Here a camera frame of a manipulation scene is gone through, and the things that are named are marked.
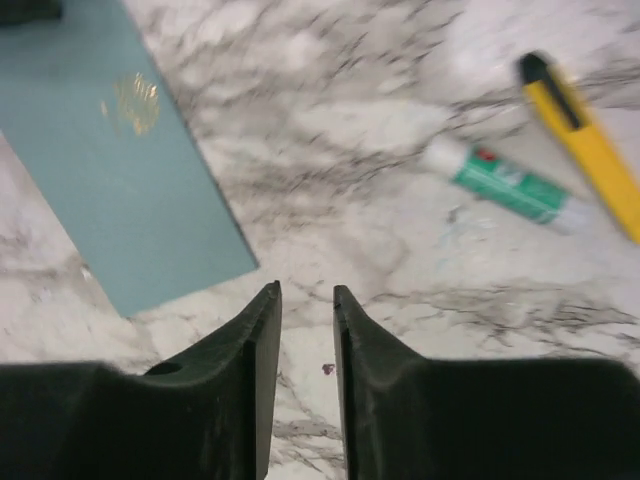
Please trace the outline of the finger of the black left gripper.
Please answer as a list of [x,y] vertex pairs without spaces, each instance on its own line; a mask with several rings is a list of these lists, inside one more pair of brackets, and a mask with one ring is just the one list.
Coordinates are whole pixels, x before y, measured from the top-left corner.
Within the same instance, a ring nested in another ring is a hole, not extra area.
[[59,20],[62,15],[63,6],[58,0],[0,0],[2,25]]

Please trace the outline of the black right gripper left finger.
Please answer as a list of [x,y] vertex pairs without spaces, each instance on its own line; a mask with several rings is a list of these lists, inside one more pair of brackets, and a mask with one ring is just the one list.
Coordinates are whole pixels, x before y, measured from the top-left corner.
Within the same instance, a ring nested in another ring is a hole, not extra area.
[[99,362],[1,369],[5,479],[262,479],[282,323],[278,282],[142,375]]

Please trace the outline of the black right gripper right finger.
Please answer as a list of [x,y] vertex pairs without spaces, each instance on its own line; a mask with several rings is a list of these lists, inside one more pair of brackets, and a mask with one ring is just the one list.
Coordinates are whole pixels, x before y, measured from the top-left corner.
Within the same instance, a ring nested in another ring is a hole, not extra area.
[[350,479],[635,479],[639,381],[597,358],[436,360],[333,293]]

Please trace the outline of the light blue paper envelope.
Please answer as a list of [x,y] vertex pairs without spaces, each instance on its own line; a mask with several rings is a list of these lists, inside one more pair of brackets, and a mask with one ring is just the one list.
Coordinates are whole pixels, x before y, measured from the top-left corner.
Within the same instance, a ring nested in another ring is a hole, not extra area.
[[256,268],[122,3],[2,30],[1,130],[119,314]]

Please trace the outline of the green white glue stick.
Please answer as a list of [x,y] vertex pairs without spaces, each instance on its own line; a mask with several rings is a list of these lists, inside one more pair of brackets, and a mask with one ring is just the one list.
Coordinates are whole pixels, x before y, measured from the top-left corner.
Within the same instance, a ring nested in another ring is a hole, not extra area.
[[485,200],[562,233],[582,230],[591,218],[588,205],[568,190],[483,145],[439,134],[426,146],[421,163]]

